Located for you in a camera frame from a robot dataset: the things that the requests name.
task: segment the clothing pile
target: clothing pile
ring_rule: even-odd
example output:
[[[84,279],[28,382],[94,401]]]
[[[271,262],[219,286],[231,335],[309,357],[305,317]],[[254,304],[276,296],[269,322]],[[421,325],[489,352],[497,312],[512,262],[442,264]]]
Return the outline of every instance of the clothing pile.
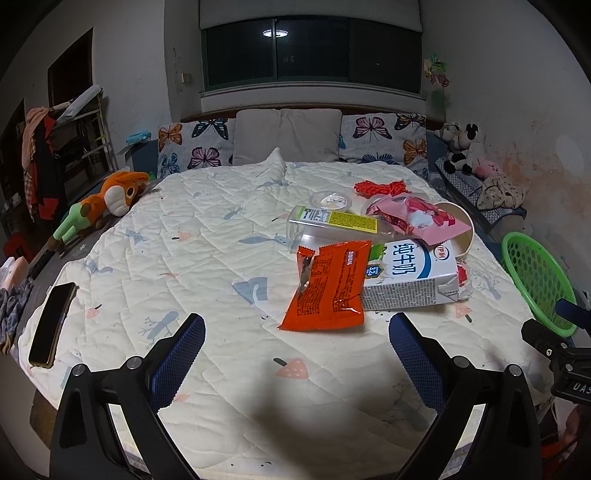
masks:
[[[63,169],[53,155],[49,139],[56,121],[48,113],[45,107],[30,110],[22,136],[25,199],[33,220],[35,214],[42,220],[59,220],[67,209]]]
[[[12,346],[18,321],[32,289],[30,278],[26,278],[18,288],[13,286],[10,291],[0,288],[0,350],[4,355],[8,354]]]

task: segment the butterfly pillow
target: butterfly pillow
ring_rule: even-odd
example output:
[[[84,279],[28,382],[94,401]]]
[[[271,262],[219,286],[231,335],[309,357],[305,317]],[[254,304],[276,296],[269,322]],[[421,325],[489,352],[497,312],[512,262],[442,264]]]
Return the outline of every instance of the butterfly pillow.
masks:
[[[339,157],[352,163],[402,165],[426,178],[426,135],[425,117],[417,113],[344,115]]]
[[[196,168],[232,165],[231,118],[171,124],[158,130],[158,178]]]

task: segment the plush toy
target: plush toy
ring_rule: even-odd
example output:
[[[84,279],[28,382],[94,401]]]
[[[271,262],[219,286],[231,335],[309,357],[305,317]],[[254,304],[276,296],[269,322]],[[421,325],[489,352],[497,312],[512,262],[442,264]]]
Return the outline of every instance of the plush toy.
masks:
[[[460,130],[451,141],[453,148],[460,152],[468,150],[474,142],[484,142],[484,135],[480,133],[477,124],[466,124],[466,128]]]
[[[460,125],[456,123],[443,124],[439,130],[435,130],[435,136],[449,144],[460,131]]]
[[[47,241],[47,248],[60,249],[77,235],[85,236],[104,226],[106,212],[122,217],[139,199],[148,183],[149,175],[142,172],[116,171],[103,183],[100,193],[75,203],[70,212]]]
[[[448,128],[445,133],[440,134],[440,138],[449,138],[451,131]],[[484,135],[477,124],[467,124],[464,130],[457,129],[456,135],[448,143],[449,153],[443,164],[445,171],[449,174],[458,170],[467,175],[474,173],[476,167],[486,161],[483,140]]]

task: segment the plastic container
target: plastic container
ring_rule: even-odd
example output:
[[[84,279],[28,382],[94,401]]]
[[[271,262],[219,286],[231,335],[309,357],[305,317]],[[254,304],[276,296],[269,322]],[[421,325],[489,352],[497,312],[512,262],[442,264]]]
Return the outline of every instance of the plastic container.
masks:
[[[353,205],[351,199],[342,192],[326,190],[310,197],[310,206],[315,208],[344,212],[351,208],[351,205]]]
[[[388,222],[375,217],[298,205],[287,218],[287,239],[291,252],[299,245],[318,251],[324,245],[355,240],[383,244],[409,238],[394,232]]]
[[[576,325],[557,315],[554,305],[559,299],[577,302],[569,279],[554,257],[534,239],[519,232],[506,234],[501,250],[504,267],[536,320],[563,338],[571,336]]]
[[[452,202],[438,202],[434,203],[434,205],[444,212],[453,215],[466,225],[470,225],[470,230],[452,238],[452,246],[456,258],[458,260],[464,258],[468,254],[472,247],[472,242],[474,241],[474,223],[472,222],[470,215],[468,215],[468,212],[462,207]]]

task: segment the gray pillow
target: gray pillow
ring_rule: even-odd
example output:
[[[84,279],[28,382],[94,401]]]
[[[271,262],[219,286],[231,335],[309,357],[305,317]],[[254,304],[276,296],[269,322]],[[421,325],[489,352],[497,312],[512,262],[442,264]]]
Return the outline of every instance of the gray pillow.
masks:
[[[276,147],[285,161],[339,158],[340,110],[248,109],[236,115],[233,165],[264,161]]]

